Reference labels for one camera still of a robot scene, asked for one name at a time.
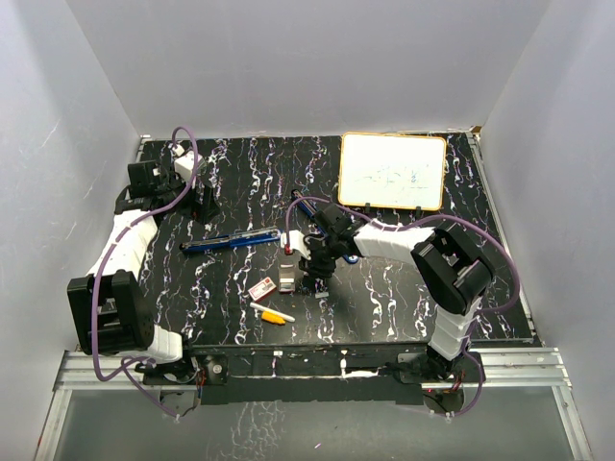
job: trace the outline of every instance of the white marker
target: white marker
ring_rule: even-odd
[[[256,310],[260,310],[261,312],[271,312],[272,314],[275,314],[278,317],[282,317],[287,322],[294,322],[295,321],[294,317],[291,317],[290,315],[282,314],[281,312],[279,312],[277,310],[274,310],[274,309],[270,309],[269,307],[265,307],[264,305],[260,305],[260,304],[257,304],[257,303],[250,303],[250,307],[253,307]]]

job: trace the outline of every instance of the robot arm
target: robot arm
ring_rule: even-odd
[[[115,249],[104,266],[98,304],[99,352],[121,355],[141,352],[157,363],[181,361],[185,355],[181,334],[167,331],[154,322],[154,310],[148,306],[138,286],[138,275],[150,242],[158,232],[162,215],[149,216],[131,226],[153,209],[170,204],[186,187],[195,164],[194,153],[178,145],[173,149],[174,161],[169,174],[164,174],[157,161],[144,161],[128,166],[130,185],[115,204],[113,229],[96,263],[82,278],[72,279],[67,288],[68,299],[82,350],[92,354],[91,309],[94,275],[103,263],[111,245]],[[205,224],[217,213],[212,191],[203,184],[191,190],[177,210],[190,219]],[[117,237],[125,232],[122,239]]]
[[[467,346],[467,338],[482,296],[495,277],[495,269],[470,240],[460,224],[402,231],[362,225],[330,204],[315,217],[328,237],[290,233],[283,246],[287,254],[298,251],[299,267],[310,279],[328,279],[342,255],[387,257],[417,267],[437,303],[435,331],[428,355],[443,378]]]

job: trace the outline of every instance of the yellow marker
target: yellow marker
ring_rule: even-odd
[[[260,315],[260,318],[265,322],[269,322],[270,324],[276,325],[286,325],[286,320],[280,317],[279,315],[272,314],[271,312],[263,312]]]

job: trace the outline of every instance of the red and white box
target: red and white box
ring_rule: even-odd
[[[250,288],[248,290],[248,293],[250,294],[250,298],[252,298],[252,301],[258,302],[267,295],[273,293],[274,291],[276,291],[276,284],[273,282],[273,280],[267,277],[266,279],[261,280],[259,283]]]

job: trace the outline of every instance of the white wall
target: white wall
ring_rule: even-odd
[[[63,0],[0,1],[0,458],[30,459],[62,351],[66,285],[100,254],[136,131]]]
[[[547,0],[67,0],[140,133],[482,125]]]
[[[615,3],[553,2],[482,132],[540,336],[598,460],[615,455]]]

